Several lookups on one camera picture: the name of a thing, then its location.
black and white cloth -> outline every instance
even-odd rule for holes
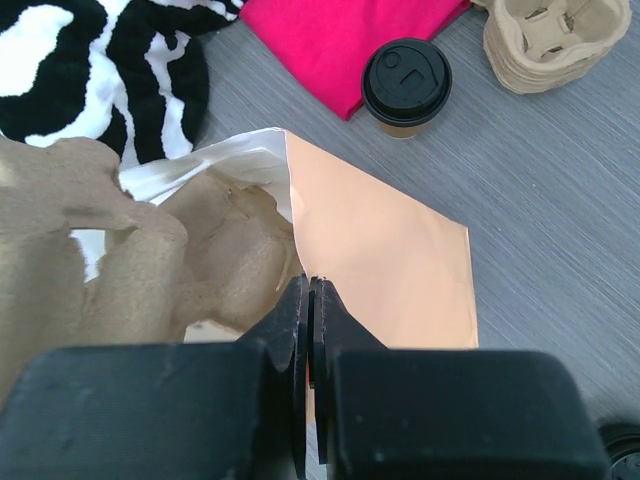
[[[244,0],[0,0],[0,134],[98,139],[140,163],[189,153],[209,79],[192,36]]]

black lid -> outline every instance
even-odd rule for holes
[[[449,98],[451,80],[451,67],[438,47],[404,38],[371,57],[362,76],[362,94],[378,120],[411,127],[438,114]]]

folded cloth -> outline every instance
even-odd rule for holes
[[[193,149],[209,98],[194,35],[243,0],[0,0],[0,135],[89,137],[125,162]]]
[[[403,37],[430,40],[469,0],[249,0],[240,13],[291,74],[343,120],[362,104],[369,57]]]

red towel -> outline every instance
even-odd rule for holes
[[[382,45],[433,38],[469,0],[248,0],[240,16],[291,74],[343,120],[362,104],[360,79]]]

gray wooden surface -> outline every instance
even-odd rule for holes
[[[526,97],[495,80],[485,21],[470,11],[436,39],[454,90],[408,141],[363,110],[339,120],[244,24],[206,37],[201,145],[285,127],[468,225],[481,347],[551,352],[594,418],[640,419],[639,20],[584,79]]]

